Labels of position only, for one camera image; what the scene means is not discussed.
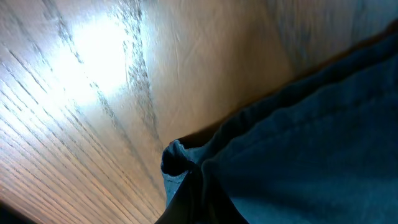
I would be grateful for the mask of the navy blue shorts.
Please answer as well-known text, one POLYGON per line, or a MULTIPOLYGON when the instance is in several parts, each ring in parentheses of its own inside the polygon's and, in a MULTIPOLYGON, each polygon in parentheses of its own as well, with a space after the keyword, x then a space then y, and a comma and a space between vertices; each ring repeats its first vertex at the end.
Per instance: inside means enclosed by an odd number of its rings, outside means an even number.
POLYGON ((396 223, 397 23, 171 142, 159 223, 396 223))

